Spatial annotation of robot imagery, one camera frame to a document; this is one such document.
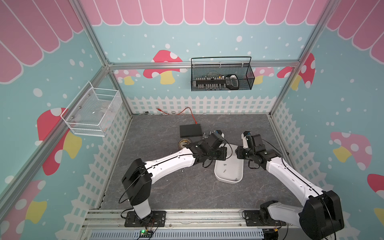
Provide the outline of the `white plastic storage box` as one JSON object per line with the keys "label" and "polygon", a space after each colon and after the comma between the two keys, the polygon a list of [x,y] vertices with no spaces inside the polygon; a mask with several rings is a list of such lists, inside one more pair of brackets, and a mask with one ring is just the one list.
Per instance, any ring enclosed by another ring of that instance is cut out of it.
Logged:
{"label": "white plastic storage box", "polygon": [[216,161],[215,177],[218,181],[228,184],[237,184],[243,179],[244,160],[238,159],[237,154],[232,151],[237,149],[237,145],[230,144],[227,148],[227,158],[225,161]]}

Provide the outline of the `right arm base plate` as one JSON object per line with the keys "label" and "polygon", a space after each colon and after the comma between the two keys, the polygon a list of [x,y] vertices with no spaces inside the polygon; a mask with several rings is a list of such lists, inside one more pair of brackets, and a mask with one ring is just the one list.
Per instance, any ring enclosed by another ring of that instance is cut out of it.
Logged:
{"label": "right arm base plate", "polygon": [[282,221],[273,220],[267,210],[244,210],[242,217],[246,221],[247,227],[272,226],[281,228],[287,224]]}

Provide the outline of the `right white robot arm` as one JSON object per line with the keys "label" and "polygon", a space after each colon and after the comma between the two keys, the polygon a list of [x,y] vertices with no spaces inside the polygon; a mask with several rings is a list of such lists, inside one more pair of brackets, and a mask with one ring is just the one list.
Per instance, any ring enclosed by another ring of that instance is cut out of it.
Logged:
{"label": "right white robot arm", "polygon": [[238,159],[254,162],[275,176],[300,201],[301,207],[278,201],[260,206],[258,217],[263,225],[285,222],[300,227],[312,240],[322,240],[345,227],[340,197],[305,179],[275,150],[267,150],[260,135],[242,134],[243,145],[236,149]]}

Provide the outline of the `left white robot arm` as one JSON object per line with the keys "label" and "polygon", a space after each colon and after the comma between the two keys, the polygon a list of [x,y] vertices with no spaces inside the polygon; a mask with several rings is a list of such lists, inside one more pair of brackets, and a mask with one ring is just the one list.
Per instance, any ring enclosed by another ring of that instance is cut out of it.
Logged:
{"label": "left white robot arm", "polygon": [[166,157],[146,162],[140,158],[134,160],[122,177],[125,189],[122,197],[127,196],[136,216],[148,223],[153,215],[149,204],[152,184],[183,168],[206,161],[225,161],[226,143],[223,132],[214,131],[207,138],[187,144],[185,148]]}

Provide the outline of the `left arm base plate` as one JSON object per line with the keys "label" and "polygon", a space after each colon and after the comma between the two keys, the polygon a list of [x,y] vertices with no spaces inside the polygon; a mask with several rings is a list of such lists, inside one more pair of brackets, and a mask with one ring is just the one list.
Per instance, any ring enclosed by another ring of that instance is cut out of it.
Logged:
{"label": "left arm base plate", "polygon": [[126,228],[133,227],[164,227],[166,220],[166,211],[152,211],[147,217],[139,218],[134,211],[123,213]]}

